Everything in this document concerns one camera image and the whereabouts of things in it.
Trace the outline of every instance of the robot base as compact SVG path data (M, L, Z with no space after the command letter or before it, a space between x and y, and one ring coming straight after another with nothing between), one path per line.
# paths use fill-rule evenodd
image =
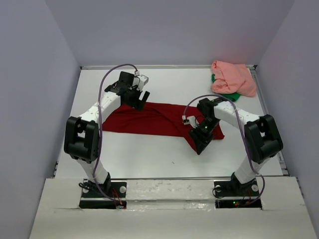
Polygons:
M79 207L82 209L124 209L126 208L127 202L125 201L126 197L126 186L127 183L124 181L117 180L107 180L109 183L108 191L103 190L107 196L114 198L116 202L105 198L97 189L96 185L91 181L84 180L84 187L89 186L89 190L83 188L81 193L81 201Z

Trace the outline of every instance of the wire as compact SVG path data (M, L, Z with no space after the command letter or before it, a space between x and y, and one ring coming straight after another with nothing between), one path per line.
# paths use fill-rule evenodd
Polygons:
M109 70L103 77L102 81L101 81L101 84L100 84L100 89L99 89L99 96L98 96L98 110L99 110L99 131L100 131L100 139L99 139L99 150L98 150L98 158L96 159L96 163L95 163L95 166L94 166L94 169L93 169L93 180L96 184L96 187L98 188L98 190L100 191L100 193L107 199L110 199L111 201L114 201L114 202L118 202L116 201L115 199L107 196L103 190L100 188L100 185L99 183L97 182L96 178L95 178L95 172L96 172L96 169L98 167L98 164L100 162L100 157L101 157L101 151L102 151L102 136L103 136L103 129L102 129L102 110L101 110L101 95L102 95L102 88L103 88L103 83L106 79L106 77L112 72L114 71L115 69L118 69L120 67L123 67L123 66L132 66L134 67L135 69L135 72L138 72L138 69L136 68L135 65L133 64L122 64L122 65L118 65L118 66L115 66L113 67L111 70Z
M246 197L246 193L244 193L243 199L240 200L240 201L242 202L245 199L245 197Z
M88 191L90 190L90 188L85 186L83 183L79 183L79 187Z
M115 192L116 196L118 197L119 201L120 201L120 204L123 205L122 203L122 200L120 199L119 195L118 195L118 192L116 191L115 188L113 188L113 191Z
M213 188L213 191L212 191L213 196L214 196L215 198L217 198L217 199L222 199L222 198L223 198L223 197L217 197L216 194L214 194L214 191L216 192L216 188Z
M199 121L197 121L198 123L196 123L196 120L197 120L198 117L201 117L201 116L202 116L202 115L196 116L196 118L195 118L195 124L196 124L196 125L199 125Z
M248 189L247 191L248 191L248 194L249 194L249 201L248 201L248 203L250 203L250 201L251 201L251 193L250 193L250 190L249 190L249 189Z
M235 111L235 114L236 114L236 118L237 118L237 122L238 122L238 127L239 127L239 131L240 131L240 135L241 135L241 138L243 140L243 143L244 143L244 146L245 146L245 150L246 150L246 153L247 153L247 157L248 157L248 161L249 161L249 165L250 165L250 168L251 170L256 174L256 175L259 175L261 177L261 179L263 180L263 187L259 193L259 195L250 203L244 205L244 206L248 206L248 205L251 205L253 204L254 202L256 202L258 199L260 199L261 195L263 194L264 190L265 190L265 178L263 175L261 175L259 172L257 172L255 169L254 169L254 166L253 166L253 162L252 162L252 159L251 159L251 155L250 155L250 152L248 150L248 145L247 145L247 142L245 140L245 134L244 134L244 130L241 126L241 122L240 122L240 118L239 118L239 114L238 114L238 111L237 111L237 108L234 104L234 102L232 102L230 99L222 96L222 95L219 95L219 94L209 94L209 95L202 95L202 96L198 96L196 97L195 99L191 100L188 105L185 107L184 109L184 113L183 113L183 116L186 115L186 111L188 109L188 107L190 106L191 103L193 103L194 101L196 101L197 99L200 99L200 98L204 98L204 97L208 97L208 96L215 96L215 97L220 97L226 101L228 101L231 106L234 108L234 111Z
M114 199L114 204L115 204L115 208L116 208L117 205L116 205L115 194L114 194L113 190L112 190L112 197Z

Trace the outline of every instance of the screw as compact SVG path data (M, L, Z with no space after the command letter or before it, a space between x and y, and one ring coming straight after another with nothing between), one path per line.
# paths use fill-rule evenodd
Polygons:
M125 193L126 192L126 187L122 186L120 187L120 193Z
M216 185L215 186L215 191L216 191L216 193L220 193L221 192L221 186L220 185Z
M253 190L254 192L258 192L258 186L254 184L253 186L251 186L251 190Z

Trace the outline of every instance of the green cloth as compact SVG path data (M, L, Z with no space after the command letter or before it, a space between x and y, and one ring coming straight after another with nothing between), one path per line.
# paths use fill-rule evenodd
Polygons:
M211 75L211 81L214 83L215 82L215 74ZM228 99L230 99L232 102L235 102L238 100L238 98L241 96L241 94L235 92L231 94L220 94Z

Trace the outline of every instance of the crumpled fabric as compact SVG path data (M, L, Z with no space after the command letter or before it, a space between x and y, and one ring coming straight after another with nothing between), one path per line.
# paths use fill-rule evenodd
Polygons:
M119 133L138 133L165 136L184 137L196 152L196 146L188 132L190 124L183 124L181 116L185 106L146 102L142 111L137 111L127 105L115 110L102 124L105 131ZM196 107L188 107L187 117L195 116L199 123L203 120L202 114ZM214 128L213 139L223 139L225 136L219 124Z
M213 92L219 94L237 92L248 97L256 95L256 83L244 64L214 61L212 71L215 74L215 82L211 85Z

